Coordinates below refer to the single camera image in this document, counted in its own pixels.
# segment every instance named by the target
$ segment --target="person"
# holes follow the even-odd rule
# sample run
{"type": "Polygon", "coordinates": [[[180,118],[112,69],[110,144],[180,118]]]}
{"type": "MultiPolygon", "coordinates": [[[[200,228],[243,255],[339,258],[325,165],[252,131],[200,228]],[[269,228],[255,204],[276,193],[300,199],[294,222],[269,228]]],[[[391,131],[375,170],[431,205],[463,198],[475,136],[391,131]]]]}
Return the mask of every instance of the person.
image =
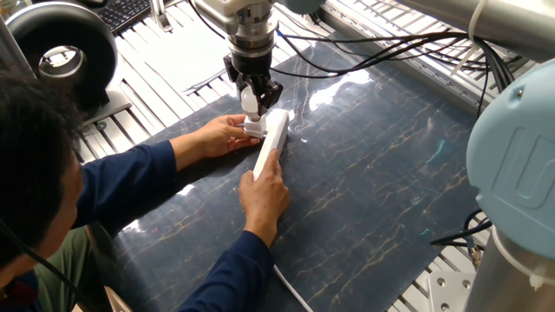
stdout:
{"type": "MultiPolygon", "coordinates": [[[[85,224],[167,190],[178,171],[200,159],[258,143],[236,127],[244,115],[227,115],[194,133],[81,166],[75,152],[80,116],[69,97],[53,90],[45,81],[0,77],[0,222],[85,296],[102,286],[85,224]]],[[[277,151],[256,181],[251,171],[243,175],[239,198],[245,229],[181,312],[255,309],[271,274],[278,218],[290,203],[277,151]]],[[[0,231],[0,311],[71,311],[76,300],[0,231]]]]}

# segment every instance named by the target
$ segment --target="dark marble-patterned mat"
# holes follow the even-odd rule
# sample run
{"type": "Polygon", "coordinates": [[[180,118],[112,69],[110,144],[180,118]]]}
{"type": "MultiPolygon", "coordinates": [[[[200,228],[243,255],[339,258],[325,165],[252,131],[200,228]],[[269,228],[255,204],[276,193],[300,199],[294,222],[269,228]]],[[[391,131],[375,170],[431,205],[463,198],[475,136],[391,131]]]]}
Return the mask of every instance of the dark marble-patterned mat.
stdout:
{"type": "MultiPolygon", "coordinates": [[[[325,45],[306,54],[329,68],[353,63],[325,45]]],[[[279,68],[316,74],[298,57],[279,68]]],[[[285,87],[276,107],[291,117],[277,266],[315,311],[383,311],[439,253],[431,238],[476,207],[465,168],[473,120],[387,64],[334,79],[273,77],[285,87]]],[[[239,113],[226,96],[149,142],[239,113]]],[[[202,283],[243,228],[238,184],[257,155],[204,164],[200,179],[120,232],[119,270],[132,276],[122,294],[134,311],[176,310],[202,283]]],[[[302,308],[273,280],[259,310],[302,308]]]]}

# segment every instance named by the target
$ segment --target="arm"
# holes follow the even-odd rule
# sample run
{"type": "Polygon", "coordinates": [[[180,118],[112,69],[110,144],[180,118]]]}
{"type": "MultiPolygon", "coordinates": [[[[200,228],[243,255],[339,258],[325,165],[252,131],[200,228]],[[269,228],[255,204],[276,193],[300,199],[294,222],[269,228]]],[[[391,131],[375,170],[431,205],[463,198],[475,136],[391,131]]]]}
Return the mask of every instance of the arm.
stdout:
{"type": "Polygon", "coordinates": [[[245,230],[181,305],[180,312],[253,311],[262,296],[273,266],[269,247],[278,218],[290,202],[277,150],[271,152],[256,181],[252,171],[243,175],[239,194],[246,214],[245,230]]]}
{"type": "Polygon", "coordinates": [[[172,145],[164,141],[140,145],[127,152],[98,159],[82,167],[83,191],[77,202],[75,227],[98,220],[119,207],[141,200],[176,183],[172,145]]]}
{"type": "Polygon", "coordinates": [[[258,143],[237,124],[244,115],[228,115],[175,139],[139,145],[82,167],[83,191],[74,227],[98,220],[122,207],[133,208],[146,198],[177,185],[177,172],[205,157],[218,157],[258,143]]]}
{"type": "Polygon", "coordinates": [[[255,234],[243,231],[212,267],[180,312],[253,311],[271,274],[273,259],[255,234]]]}

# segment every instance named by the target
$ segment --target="right hand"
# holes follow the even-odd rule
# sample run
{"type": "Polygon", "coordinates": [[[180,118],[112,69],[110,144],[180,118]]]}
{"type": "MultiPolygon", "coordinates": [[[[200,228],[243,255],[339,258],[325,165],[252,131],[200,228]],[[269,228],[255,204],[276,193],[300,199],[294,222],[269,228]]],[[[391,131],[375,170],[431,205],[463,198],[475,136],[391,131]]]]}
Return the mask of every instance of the right hand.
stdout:
{"type": "Polygon", "coordinates": [[[278,150],[273,149],[258,179],[254,181],[252,171],[248,171],[239,186],[239,197],[246,214],[245,231],[260,237],[268,247],[278,233],[279,216],[291,201],[278,158],[278,150]]]}

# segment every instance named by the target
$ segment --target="blue long-sleeve shirt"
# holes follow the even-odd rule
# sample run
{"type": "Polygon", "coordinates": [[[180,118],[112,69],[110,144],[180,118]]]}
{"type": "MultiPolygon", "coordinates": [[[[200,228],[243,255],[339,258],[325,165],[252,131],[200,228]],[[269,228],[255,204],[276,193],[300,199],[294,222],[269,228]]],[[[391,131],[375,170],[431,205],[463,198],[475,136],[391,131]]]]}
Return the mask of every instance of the blue long-sleeve shirt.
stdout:
{"type": "MultiPolygon", "coordinates": [[[[136,146],[129,151],[107,156],[82,167],[83,192],[77,203],[74,227],[108,217],[120,207],[133,207],[144,198],[175,186],[177,170],[169,141],[152,146],[136,146]]],[[[180,307],[180,312],[253,311],[271,274],[273,259],[268,247],[256,235],[243,231],[235,244],[214,264],[205,282],[180,307]]],[[[29,300],[10,305],[0,300],[0,312],[27,312],[36,302],[36,276],[33,271],[12,282],[24,285],[29,300]]]]}

